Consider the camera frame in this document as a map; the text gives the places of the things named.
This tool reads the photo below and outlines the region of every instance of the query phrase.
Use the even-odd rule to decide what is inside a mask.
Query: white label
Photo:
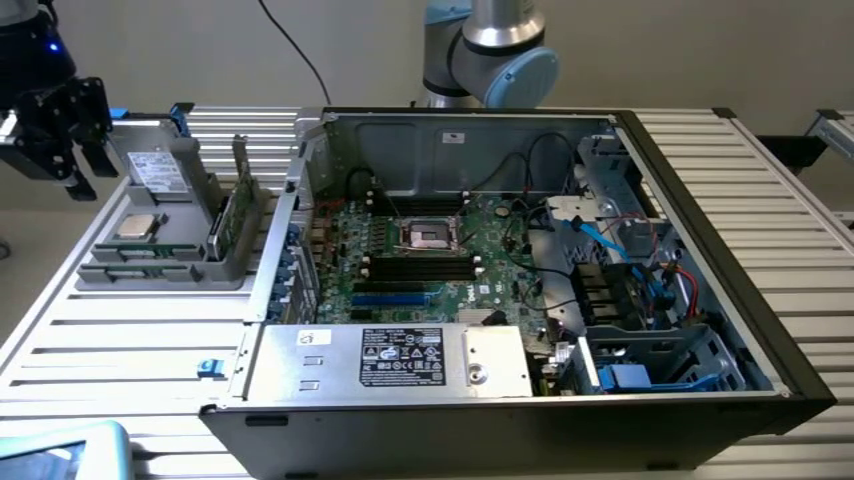
[[[129,152],[134,169],[151,193],[187,193],[187,183],[169,152]]]
[[[297,332],[297,345],[330,345],[333,330],[301,330]]]
[[[466,143],[466,134],[465,133],[454,133],[448,132],[442,134],[442,143],[457,143],[462,145]]]

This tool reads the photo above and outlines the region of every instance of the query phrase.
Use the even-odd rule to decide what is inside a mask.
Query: warning label
[[[442,329],[365,329],[359,381],[366,387],[445,385]]]
[[[151,193],[187,193],[187,183],[169,152],[129,152],[139,178]]]

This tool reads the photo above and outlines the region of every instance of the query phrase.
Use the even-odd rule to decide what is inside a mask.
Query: sticker
[[[446,378],[442,329],[362,330],[359,382],[366,387],[444,386]]]
[[[444,133],[442,143],[456,143],[458,145],[462,145],[464,143],[466,143],[466,134],[465,133]]]
[[[333,330],[301,330],[297,332],[297,345],[330,345]]]
[[[129,152],[129,159],[151,193],[187,193],[187,183],[169,152]]]

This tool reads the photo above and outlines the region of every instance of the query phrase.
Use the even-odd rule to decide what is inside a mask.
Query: blue tab
[[[110,117],[114,120],[118,120],[121,118],[125,118],[125,116],[129,114],[129,109],[127,108],[111,108],[110,109]]]

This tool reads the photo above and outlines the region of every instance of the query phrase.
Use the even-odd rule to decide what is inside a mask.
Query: motherboard
[[[518,325],[524,335],[542,336],[538,275],[509,258],[533,263],[522,222],[512,220],[514,200],[482,195],[434,211],[400,203],[389,209],[339,202],[318,209],[318,323],[482,324],[500,312],[500,321]]]

